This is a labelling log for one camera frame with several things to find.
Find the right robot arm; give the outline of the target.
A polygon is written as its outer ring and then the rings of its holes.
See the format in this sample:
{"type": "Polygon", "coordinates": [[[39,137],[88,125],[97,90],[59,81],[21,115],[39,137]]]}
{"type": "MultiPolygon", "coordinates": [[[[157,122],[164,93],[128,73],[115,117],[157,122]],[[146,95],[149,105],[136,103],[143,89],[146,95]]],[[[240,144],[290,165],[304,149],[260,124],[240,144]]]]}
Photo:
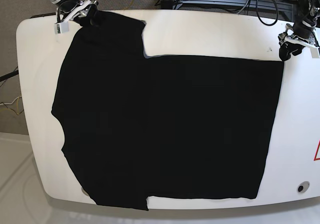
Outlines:
{"type": "Polygon", "coordinates": [[[50,0],[50,2],[56,6],[57,21],[54,28],[57,34],[67,32],[69,22],[75,22],[82,27],[100,26],[103,22],[97,0],[50,0]]]}

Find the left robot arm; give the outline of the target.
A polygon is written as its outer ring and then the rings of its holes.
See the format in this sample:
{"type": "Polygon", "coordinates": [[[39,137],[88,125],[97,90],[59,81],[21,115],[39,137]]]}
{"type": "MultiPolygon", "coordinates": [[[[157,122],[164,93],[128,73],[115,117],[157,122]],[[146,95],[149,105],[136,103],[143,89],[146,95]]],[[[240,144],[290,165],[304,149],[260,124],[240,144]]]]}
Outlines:
{"type": "Polygon", "coordinates": [[[320,0],[297,0],[293,25],[287,23],[285,31],[278,35],[279,58],[283,62],[301,54],[304,48],[309,48],[312,58],[320,57],[320,38],[316,33],[319,17],[320,0]]]}

